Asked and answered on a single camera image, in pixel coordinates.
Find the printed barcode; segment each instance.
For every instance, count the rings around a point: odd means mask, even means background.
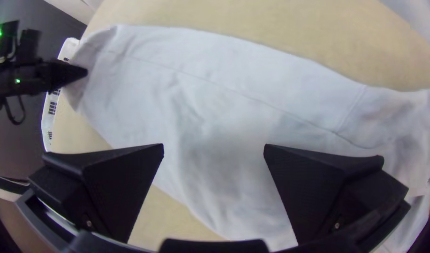
[[[54,90],[53,92],[52,92],[52,94],[53,95],[60,95],[60,90],[59,89],[57,89],[57,90]]]
[[[52,102],[49,104],[49,114],[55,115],[55,109],[57,108],[57,103]]]

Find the wrinkled fabric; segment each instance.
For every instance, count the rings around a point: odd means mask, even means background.
[[[311,60],[184,28],[117,26],[83,41],[73,63],[89,75],[65,88],[71,106],[113,148],[163,143],[153,184],[227,239],[297,245],[267,143],[381,155],[407,198],[429,192],[430,89],[369,87]]]

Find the gray wall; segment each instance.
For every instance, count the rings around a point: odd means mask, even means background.
[[[20,30],[42,31],[38,54],[56,58],[68,37],[80,38],[86,25],[43,0],[0,0],[0,23],[20,20]],[[26,120],[13,126],[4,110],[0,111],[0,176],[25,179],[41,165],[44,152],[41,114],[45,95],[23,97]],[[20,115],[16,99],[9,100],[13,114]]]

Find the beige table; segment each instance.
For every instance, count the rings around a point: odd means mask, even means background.
[[[119,23],[217,32],[313,59],[369,85],[430,87],[430,46],[377,0],[105,0],[84,36]],[[61,97],[53,151],[110,148]],[[152,186],[129,243],[157,249],[167,237],[222,240]]]

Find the black cable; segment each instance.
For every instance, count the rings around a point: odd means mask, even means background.
[[[23,104],[23,101],[22,101],[22,99],[21,99],[21,96],[20,96],[20,95],[17,95],[17,97],[18,97],[19,105],[21,106],[21,110],[22,110],[22,112],[23,112],[23,117],[21,118],[21,120],[20,120],[20,121],[16,121],[16,120],[15,120],[15,118],[13,117],[13,114],[12,114],[12,112],[11,112],[11,110],[10,110],[10,106],[8,105],[8,101],[7,101],[7,99],[4,99],[4,107],[5,107],[5,111],[7,112],[8,119],[9,119],[9,120],[10,120],[10,122],[12,122],[12,123],[13,123],[13,125],[15,125],[15,126],[20,125],[20,124],[21,124],[21,123],[23,123],[23,122],[24,122],[24,120],[26,119],[26,110],[25,110],[25,108],[24,108],[24,104]]]

